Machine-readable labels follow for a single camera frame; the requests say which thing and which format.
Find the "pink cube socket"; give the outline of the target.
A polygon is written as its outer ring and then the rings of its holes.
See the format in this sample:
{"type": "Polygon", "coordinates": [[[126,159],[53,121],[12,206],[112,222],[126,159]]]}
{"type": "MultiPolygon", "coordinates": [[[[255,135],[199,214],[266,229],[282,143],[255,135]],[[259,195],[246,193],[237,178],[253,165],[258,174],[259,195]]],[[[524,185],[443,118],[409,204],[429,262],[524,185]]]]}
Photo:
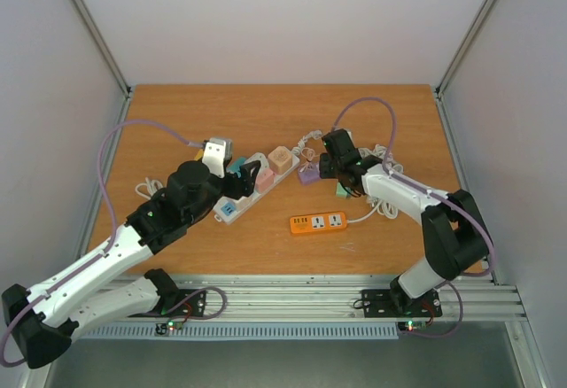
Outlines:
{"type": "Polygon", "coordinates": [[[256,178],[255,190],[259,194],[263,194],[274,184],[275,176],[275,173],[269,167],[264,168],[256,178]]]}

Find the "green small adapter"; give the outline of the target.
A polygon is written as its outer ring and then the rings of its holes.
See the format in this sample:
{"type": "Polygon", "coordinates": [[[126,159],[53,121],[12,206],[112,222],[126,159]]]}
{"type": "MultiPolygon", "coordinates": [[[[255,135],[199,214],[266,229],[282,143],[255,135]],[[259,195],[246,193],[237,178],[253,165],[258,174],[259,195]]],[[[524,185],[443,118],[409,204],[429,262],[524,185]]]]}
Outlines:
{"type": "Polygon", "coordinates": [[[337,183],[335,195],[337,198],[349,199],[352,195],[342,186],[340,182],[337,183]]]}

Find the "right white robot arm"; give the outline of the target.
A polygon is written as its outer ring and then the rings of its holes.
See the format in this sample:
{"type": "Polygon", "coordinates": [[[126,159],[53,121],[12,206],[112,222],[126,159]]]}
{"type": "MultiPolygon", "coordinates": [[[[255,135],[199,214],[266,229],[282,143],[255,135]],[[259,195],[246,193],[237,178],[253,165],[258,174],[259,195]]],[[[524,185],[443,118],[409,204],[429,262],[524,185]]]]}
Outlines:
{"type": "Polygon", "coordinates": [[[382,199],[422,228],[423,257],[390,282],[398,314],[414,312],[426,293],[493,254],[492,239],[469,192],[433,189],[394,170],[385,159],[362,157],[344,129],[329,132],[322,143],[322,179],[338,180],[352,196],[382,199]]]}

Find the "white round switch socket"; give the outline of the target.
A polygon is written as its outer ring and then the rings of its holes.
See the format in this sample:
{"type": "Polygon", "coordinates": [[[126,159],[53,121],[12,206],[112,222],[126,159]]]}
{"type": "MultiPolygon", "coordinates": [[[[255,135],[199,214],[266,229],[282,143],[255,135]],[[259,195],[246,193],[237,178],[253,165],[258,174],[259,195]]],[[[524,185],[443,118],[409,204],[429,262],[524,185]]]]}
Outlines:
{"type": "Polygon", "coordinates": [[[260,170],[263,171],[264,169],[269,168],[269,163],[266,155],[262,152],[255,152],[252,156],[250,156],[245,162],[250,163],[254,161],[260,162],[260,170]]]}

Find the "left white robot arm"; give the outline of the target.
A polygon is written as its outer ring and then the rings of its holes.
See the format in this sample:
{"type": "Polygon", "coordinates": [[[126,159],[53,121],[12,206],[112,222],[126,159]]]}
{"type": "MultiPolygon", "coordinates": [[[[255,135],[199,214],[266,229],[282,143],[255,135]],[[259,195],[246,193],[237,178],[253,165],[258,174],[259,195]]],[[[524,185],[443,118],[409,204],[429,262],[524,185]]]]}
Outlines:
{"type": "Polygon", "coordinates": [[[223,198],[253,194],[260,162],[237,174],[218,176],[202,160],[182,163],[164,188],[142,203],[125,223],[58,275],[26,288],[13,284],[1,294],[6,331],[22,354],[16,363],[39,369],[55,361],[85,326],[79,307],[115,276],[148,260],[187,234],[223,198]]]}

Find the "peach cube adapter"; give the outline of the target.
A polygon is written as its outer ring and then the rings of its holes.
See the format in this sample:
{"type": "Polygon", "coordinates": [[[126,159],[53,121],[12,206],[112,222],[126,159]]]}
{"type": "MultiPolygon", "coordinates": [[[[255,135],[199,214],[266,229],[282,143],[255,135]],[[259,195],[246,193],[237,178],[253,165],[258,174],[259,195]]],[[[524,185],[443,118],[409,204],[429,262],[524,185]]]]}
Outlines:
{"type": "Polygon", "coordinates": [[[292,167],[293,157],[286,147],[277,146],[268,154],[268,163],[276,175],[283,175],[292,167]]]}

